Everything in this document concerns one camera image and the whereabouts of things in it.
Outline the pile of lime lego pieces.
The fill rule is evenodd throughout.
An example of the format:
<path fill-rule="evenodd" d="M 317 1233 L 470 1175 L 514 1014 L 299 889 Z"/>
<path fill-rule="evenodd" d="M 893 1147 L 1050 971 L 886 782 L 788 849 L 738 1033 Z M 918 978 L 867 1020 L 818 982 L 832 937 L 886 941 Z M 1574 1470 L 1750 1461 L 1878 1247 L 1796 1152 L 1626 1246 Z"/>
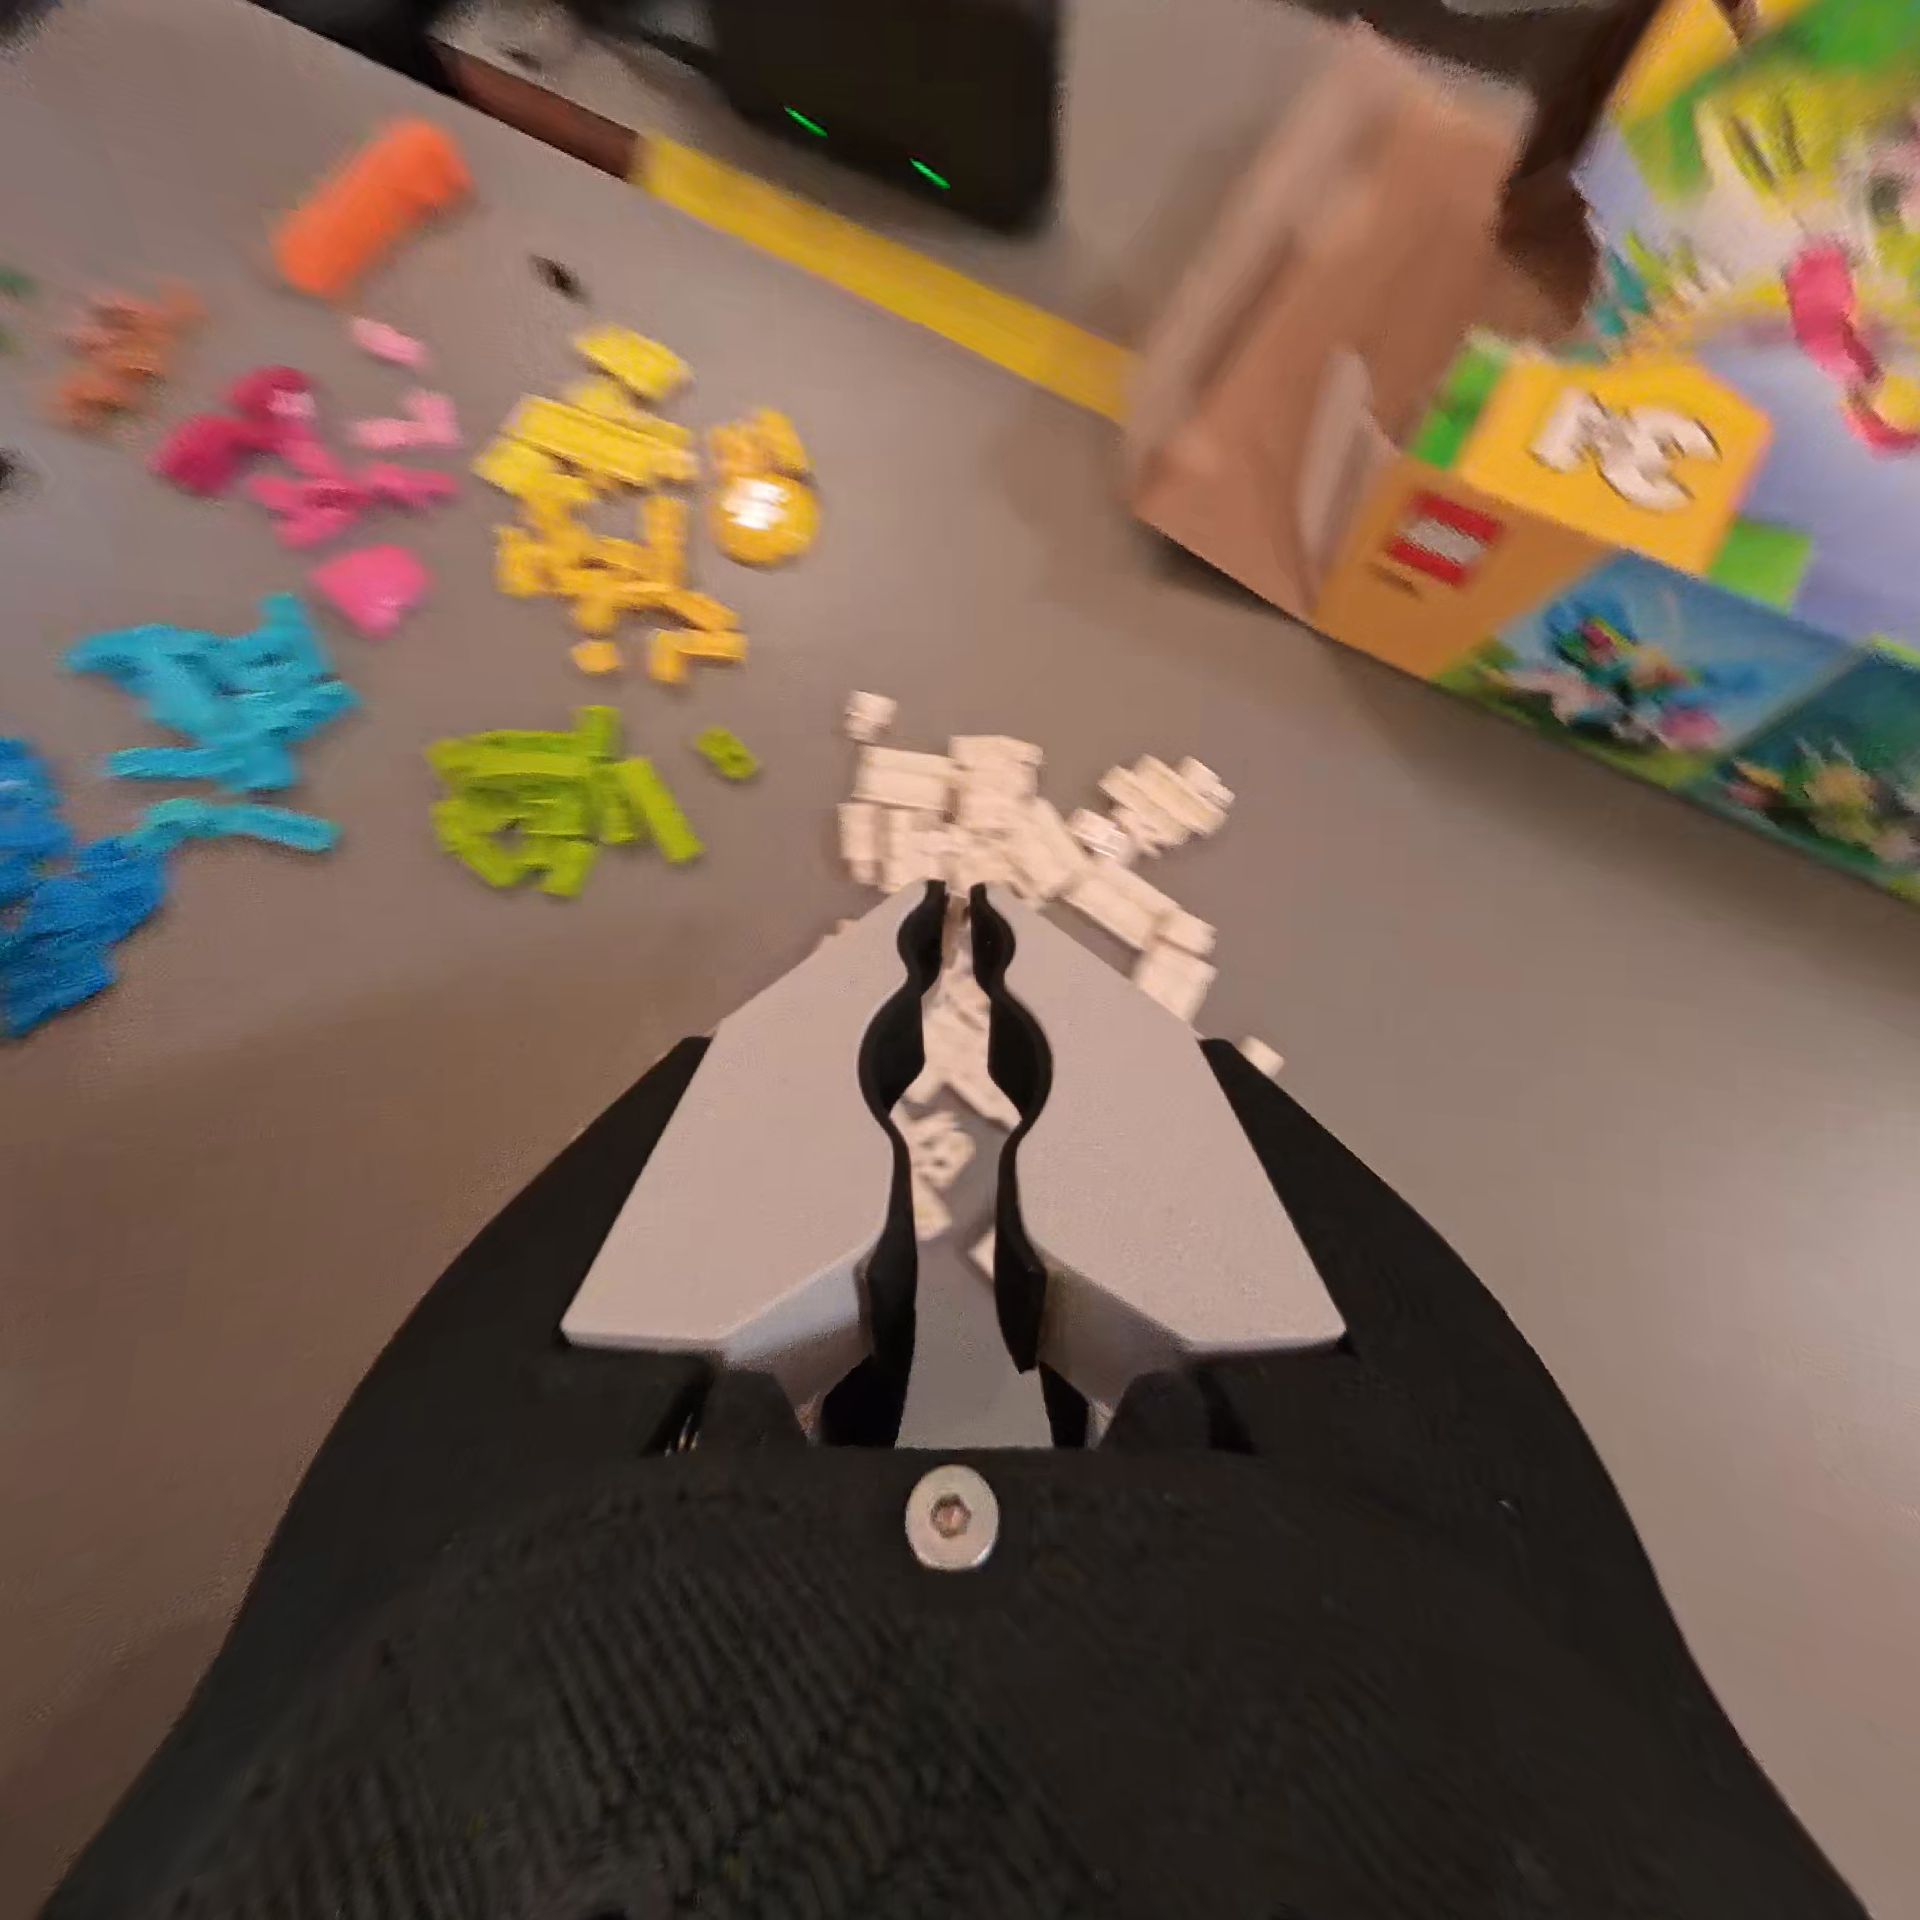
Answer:
<path fill-rule="evenodd" d="M 707 841 L 617 706 L 577 706 L 565 727 L 493 727 L 422 749 L 429 828 L 442 857 L 493 893 L 574 899 L 607 853 L 653 850 L 671 870 Z"/>

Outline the pile of blue lego pieces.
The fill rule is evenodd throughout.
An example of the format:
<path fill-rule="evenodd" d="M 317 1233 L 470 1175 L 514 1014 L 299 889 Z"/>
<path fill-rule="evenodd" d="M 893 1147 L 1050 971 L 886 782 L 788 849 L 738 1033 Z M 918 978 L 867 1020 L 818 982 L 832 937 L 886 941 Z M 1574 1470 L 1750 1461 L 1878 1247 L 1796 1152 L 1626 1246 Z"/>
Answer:
<path fill-rule="evenodd" d="M 81 844 L 60 783 L 23 740 L 4 740 L 4 1032 L 22 1042 L 116 986 L 116 948 L 167 899 L 156 841 Z"/>

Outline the yellow round lego dish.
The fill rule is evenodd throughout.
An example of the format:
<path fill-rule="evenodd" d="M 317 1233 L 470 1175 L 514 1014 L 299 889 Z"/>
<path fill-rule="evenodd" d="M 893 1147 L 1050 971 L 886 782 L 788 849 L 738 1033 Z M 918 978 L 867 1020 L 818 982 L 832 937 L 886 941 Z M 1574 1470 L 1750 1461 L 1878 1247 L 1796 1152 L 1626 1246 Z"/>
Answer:
<path fill-rule="evenodd" d="M 734 566 L 778 568 L 819 537 L 818 490 L 784 471 L 738 471 L 710 493 L 710 540 Z"/>

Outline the orange brick separator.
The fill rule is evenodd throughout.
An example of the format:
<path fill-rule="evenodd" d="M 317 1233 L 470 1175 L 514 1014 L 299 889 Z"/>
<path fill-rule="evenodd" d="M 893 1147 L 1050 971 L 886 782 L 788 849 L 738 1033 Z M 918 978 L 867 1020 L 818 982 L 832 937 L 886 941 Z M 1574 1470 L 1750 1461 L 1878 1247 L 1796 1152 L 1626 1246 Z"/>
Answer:
<path fill-rule="evenodd" d="M 422 118 L 395 122 L 279 219 L 277 276 L 309 299 L 346 299 L 470 192 L 464 149 L 449 133 Z"/>

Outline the pile of yellow lego pieces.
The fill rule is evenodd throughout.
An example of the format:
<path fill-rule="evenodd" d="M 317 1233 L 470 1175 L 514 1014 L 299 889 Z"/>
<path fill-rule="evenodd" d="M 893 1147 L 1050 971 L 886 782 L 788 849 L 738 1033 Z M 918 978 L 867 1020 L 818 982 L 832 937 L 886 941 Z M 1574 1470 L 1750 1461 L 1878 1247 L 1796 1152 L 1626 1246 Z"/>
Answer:
<path fill-rule="evenodd" d="M 583 377 L 560 398 L 520 398 L 470 462 L 504 501 L 496 587 L 556 604 L 583 676 L 610 679 L 639 661 L 653 684 L 679 689 L 698 669 L 739 666 L 742 618 L 697 576 L 698 555 L 742 568 L 710 540 L 710 493 L 738 471 L 784 471 L 805 477 L 823 508 L 799 428 L 774 408 L 685 425 L 674 408 L 688 361 L 625 325 L 592 325 L 572 350 Z"/>

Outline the pile of pink lego pieces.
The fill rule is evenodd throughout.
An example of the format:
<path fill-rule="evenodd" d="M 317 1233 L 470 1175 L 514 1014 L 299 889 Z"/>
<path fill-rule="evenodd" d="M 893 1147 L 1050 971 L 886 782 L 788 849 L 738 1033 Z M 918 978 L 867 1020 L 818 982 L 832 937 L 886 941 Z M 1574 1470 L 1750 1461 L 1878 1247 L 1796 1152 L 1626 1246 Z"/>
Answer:
<path fill-rule="evenodd" d="M 322 389 L 297 366 L 242 371 L 225 398 L 183 415 L 147 453 L 147 471 L 190 501 L 242 497 L 277 540 L 312 551 L 371 515 L 422 515 L 455 501 L 457 475 L 435 465 L 464 448 L 457 399 L 425 385 L 417 337 L 380 323 L 350 323 L 348 340 L 408 377 L 384 411 L 354 419 L 342 439 L 326 428 Z"/>

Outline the black power box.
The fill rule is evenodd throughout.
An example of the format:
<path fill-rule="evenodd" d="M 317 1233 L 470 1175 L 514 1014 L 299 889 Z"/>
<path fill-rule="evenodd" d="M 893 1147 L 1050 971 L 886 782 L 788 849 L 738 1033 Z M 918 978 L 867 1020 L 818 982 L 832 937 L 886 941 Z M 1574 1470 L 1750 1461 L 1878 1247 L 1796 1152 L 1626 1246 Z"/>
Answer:
<path fill-rule="evenodd" d="M 716 4 L 714 81 L 747 124 L 997 232 L 1059 178 L 1065 5 Z"/>

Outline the pile of turquoise lego pieces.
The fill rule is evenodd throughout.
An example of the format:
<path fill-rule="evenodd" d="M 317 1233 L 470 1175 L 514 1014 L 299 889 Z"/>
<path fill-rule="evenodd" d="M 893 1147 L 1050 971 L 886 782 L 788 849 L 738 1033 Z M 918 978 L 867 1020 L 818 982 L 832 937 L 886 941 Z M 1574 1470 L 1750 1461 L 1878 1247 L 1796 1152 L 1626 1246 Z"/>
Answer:
<path fill-rule="evenodd" d="M 193 786 L 147 808 L 132 845 L 254 841 L 306 857 L 339 845 L 336 823 L 277 805 L 303 782 L 303 751 L 363 709 L 297 596 L 268 596 L 238 638 L 147 624 L 85 638 L 62 661 L 116 687 L 170 737 L 113 752 L 108 778 Z"/>

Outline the colourful lego box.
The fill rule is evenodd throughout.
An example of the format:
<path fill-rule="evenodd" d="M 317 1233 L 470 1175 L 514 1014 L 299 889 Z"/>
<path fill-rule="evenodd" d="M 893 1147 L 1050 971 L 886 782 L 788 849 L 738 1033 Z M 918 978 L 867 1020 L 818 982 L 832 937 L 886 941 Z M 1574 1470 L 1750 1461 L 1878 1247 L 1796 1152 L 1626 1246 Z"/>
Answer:
<path fill-rule="evenodd" d="M 1658 5 L 1523 118 L 1350 26 L 1141 344 L 1139 522 L 1319 634 L 1915 903 L 1915 5 Z"/>

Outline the yellow tape strip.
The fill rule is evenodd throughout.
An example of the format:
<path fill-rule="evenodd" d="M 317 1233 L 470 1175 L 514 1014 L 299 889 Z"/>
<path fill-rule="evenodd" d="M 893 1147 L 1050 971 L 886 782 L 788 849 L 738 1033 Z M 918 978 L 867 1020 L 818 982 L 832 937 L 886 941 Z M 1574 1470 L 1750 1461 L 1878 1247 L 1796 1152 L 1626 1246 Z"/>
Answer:
<path fill-rule="evenodd" d="M 638 135 L 629 180 L 663 206 L 1119 425 L 1135 357 L 684 143 Z"/>

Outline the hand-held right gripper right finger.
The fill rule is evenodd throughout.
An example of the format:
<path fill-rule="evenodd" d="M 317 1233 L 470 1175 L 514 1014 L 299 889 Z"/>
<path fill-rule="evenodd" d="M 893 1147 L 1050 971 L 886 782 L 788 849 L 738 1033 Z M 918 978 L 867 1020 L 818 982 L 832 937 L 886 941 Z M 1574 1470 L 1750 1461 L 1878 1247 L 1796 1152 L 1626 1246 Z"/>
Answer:
<path fill-rule="evenodd" d="M 1091 1440 L 1138 1380 L 1328 1353 L 1331 1286 L 1189 1020 L 1000 886 L 969 898 L 996 1171 L 996 1317 L 1050 1439 Z"/>

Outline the magenta lego wedge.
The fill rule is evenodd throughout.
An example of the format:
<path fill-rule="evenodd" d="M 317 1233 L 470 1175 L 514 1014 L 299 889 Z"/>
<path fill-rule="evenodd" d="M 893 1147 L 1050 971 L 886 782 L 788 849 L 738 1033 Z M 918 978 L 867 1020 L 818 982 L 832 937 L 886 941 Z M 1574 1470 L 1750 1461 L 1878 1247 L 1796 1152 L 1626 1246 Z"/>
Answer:
<path fill-rule="evenodd" d="M 406 545 L 363 545 L 312 568 L 306 585 L 354 633 L 388 640 L 429 600 L 433 572 Z"/>

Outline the pile of white lego pieces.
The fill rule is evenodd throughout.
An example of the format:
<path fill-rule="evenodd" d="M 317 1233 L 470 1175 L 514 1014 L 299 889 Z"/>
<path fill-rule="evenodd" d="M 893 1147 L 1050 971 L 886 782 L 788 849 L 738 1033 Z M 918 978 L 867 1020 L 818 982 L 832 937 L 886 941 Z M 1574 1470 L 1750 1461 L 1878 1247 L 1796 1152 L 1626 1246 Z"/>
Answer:
<path fill-rule="evenodd" d="M 1234 794 L 1202 758 L 1139 755 L 1109 768 L 1099 805 L 1059 810 L 1043 796 L 1037 743 L 974 733 L 944 751 L 886 740 L 898 703 L 857 692 L 845 736 L 854 790 L 837 805 L 837 853 L 857 884 L 898 895 L 946 886 L 944 959 L 925 996 L 925 1066 L 898 1103 L 907 1143 L 918 1239 L 952 1233 L 949 1188 L 974 1160 L 971 1125 L 1013 1131 L 1015 1109 L 989 1076 L 989 1001 L 974 980 L 969 898 L 997 884 L 1025 908 L 1065 908 L 1119 943 L 1135 987 L 1197 1026 L 1215 987 L 1211 922 L 1189 912 L 1141 863 L 1215 837 Z"/>

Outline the pile of tan lego pieces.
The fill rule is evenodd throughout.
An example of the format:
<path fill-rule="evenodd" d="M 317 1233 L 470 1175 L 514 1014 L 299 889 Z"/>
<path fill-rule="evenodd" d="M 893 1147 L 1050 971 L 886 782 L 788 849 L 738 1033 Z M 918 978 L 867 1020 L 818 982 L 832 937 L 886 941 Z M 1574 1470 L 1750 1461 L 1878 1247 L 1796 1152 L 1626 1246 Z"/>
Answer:
<path fill-rule="evenodd" d="M 203 305 L 185 286 L 156 299 L 87 299 L 64 337 L 73 365 L 54 392 L 56 421 L 74 433 L 103 433 L 145 412 L 202 323 Z"/>

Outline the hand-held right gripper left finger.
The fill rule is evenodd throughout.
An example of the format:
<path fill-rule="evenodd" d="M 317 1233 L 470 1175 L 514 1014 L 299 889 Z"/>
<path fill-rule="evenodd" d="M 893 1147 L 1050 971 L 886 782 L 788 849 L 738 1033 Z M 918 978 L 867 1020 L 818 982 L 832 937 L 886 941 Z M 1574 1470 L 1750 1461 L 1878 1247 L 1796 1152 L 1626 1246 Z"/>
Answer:
<path fill-rule="evenodd" d="M 918 1233 L 895 1109 L 946 886 L 907 884 L 723 1020 L 562 1316 L 574 1349 L 760 1373 L 832 1446 L 900 1439 Z"/>

